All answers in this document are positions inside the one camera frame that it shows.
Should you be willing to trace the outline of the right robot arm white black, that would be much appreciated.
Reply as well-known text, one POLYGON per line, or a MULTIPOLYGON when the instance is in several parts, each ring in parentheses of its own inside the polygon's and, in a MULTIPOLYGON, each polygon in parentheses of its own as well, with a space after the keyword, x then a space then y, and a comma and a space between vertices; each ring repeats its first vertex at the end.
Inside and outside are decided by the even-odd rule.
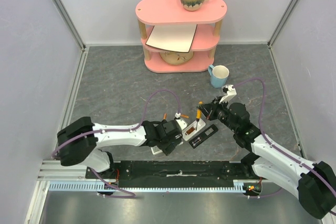
POLYGON ((236 143, 250 152, 240 166, 245 178, 258 176, 275 183, 316 219, 335 213, 335 173, 329 164, 309 161, 271 140, 251 123, 242 103, 221 103, 216 98, 197 108, 208 120, 219 120, 228 127, 236 143))

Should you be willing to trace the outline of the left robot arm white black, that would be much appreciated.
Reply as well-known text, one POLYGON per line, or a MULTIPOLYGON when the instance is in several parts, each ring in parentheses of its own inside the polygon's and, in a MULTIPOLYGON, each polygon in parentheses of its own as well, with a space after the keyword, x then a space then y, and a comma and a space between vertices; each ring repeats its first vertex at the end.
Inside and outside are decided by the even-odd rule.
POLYGON ((102 125, 85 116, 57 133, 55 154, 62 166, 85 165, 103 178, 115 173, 112 154, 102 149, 129 145, 151 148, 153 155, 170 155, 183 142, 187 122, 182 118, 170 121, 143 121, 137 125, 102 125))

